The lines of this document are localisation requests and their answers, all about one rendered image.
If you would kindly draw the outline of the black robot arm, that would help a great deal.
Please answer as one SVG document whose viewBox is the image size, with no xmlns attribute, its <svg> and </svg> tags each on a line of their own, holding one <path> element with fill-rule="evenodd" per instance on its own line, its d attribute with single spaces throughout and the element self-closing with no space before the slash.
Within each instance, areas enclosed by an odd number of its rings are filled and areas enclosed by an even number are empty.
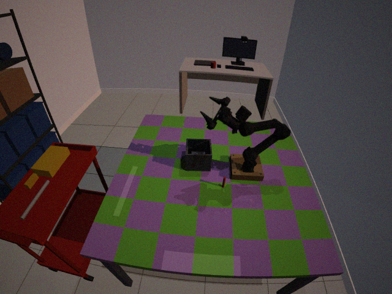
<svg viewBox="0 0 392 294">
<path fill-rule="evenodd" d="M 228 116 L 231 115 L 232 112 L 230 108 L 224 106 L 223 110 L 220 113 L 221 120 L 224 122 L 228 121 Z M 290 129 L 286 126 L 286 124 L 282 124 L 280 121 L 276 119 L 271 119 L 268 121 L 262 122 L 246 122 L 248 117 L 252 113 L 245 107 L 241 106 L 240 109 L 236 112 L 236 118 L 233 117 L 230 124 L 227 126 L 232 128 L 232 133 L 237 133 L 239 130 L 242 136 L 252 135 L 254 132 L 258 132 L 261 130 L 267 129 L 275 129 L 274 133 L 269 136 L 267 139 L 264 139 L 261 143 L 259 143 L 254 148 L 248 147 L 243 152 L 244 162 L 243 162 L 243 170 L 246 173 L 253 173 L 254 166 L 257 165 L 256 158 L 258 155 L 270 147 L 273 143 L 278 140 L 283 140 L 291 134 Z"/>
</svg>

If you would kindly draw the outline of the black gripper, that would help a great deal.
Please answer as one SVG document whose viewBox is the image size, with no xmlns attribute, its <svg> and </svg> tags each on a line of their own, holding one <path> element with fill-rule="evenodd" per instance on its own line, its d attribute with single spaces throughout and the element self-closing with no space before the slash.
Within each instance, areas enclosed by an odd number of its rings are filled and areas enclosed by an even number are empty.
<svg viewBox="0 0 392 294">
<path fill-rule="evenodd" d="M 221 107 L 220 107 L 220 109 L 219 109 L 219 111 L 218 111 L 218 113 L 217 113 L 217 115 L 214 117 L 214 119 L 212 119 L 212 118 L 210 118 L 208 115 L 206 115 L 206 114 L 204 114 L 203 112 L 200 112 L 202 115 L 203 115 L 203 117 L 205 118 L 205 120 L 206 120 L 206 122 L 207 122 L 207 124 L 206 125 L 208 125 L 207 126 L 207 128 L 209 129 L 209 130 L 211 130 L 211 129 L 214 129 L 215 128 L 215 126 L 216 126 L 216 124 L 217 124 L 217 120 L 219 119 L 220 121 L 222 121 L 224 124 L 226 124 L 226 125 L 228 125 L 228 124 L 230 124 L 230 122 L 232 121 L 232 119 L 233 119 L 233 116 L 232 115 L 230 115 L 229 114 L 229 116 L 228 116 L 228 121 L 226 121 L 226 122 L 224 122 L 223 120 L 221 120 L 221 117 L 220 117 L 220 113 L 221 113 L 221 111 L 223 110 L 223 108 L 224 108 L 224 106 L 227 106 L 229 103 L 230 103 L 230 98 L 227 96 L 226 98 L 223 98 L 223 99 L 217 99 L 217 98 L 213 98 L 213 97 L 209 97 L 211 100 L 213 100 L 213 101 L 215 101 L 217 104 L 221 104 Z M 219 116 L 218 116 L 219 115 Z"/>
</svg>

